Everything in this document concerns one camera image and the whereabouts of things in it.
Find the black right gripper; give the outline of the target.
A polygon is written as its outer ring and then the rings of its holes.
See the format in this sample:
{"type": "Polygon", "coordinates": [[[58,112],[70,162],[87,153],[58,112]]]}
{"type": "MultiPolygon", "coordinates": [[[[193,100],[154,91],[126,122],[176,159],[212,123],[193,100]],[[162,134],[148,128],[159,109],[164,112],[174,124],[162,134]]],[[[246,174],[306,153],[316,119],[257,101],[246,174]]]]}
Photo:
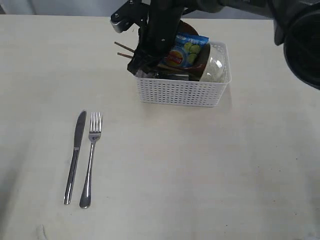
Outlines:
{"type": "Polygon", "coordinates": [[[134,50],[127,70],[136,75],[157,66],[173,47],[173,31],[169,27],[141,27],[138,30],[138,45],[134,50]]]}

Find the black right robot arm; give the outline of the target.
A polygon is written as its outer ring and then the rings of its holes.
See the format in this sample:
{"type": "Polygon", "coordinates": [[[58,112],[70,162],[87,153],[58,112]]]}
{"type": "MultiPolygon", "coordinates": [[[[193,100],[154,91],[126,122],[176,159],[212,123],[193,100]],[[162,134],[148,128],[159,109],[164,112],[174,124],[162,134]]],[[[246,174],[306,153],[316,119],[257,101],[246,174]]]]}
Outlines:
{"type": "Polygon", "coordinates": [[[151,0],[145,30],[127,65],[131,74],[155,66],[169,52],[183,15],[272,20],[273,41],[283,47],[288,68],[303,83],[320,88],[318,0],[151,0]]]}

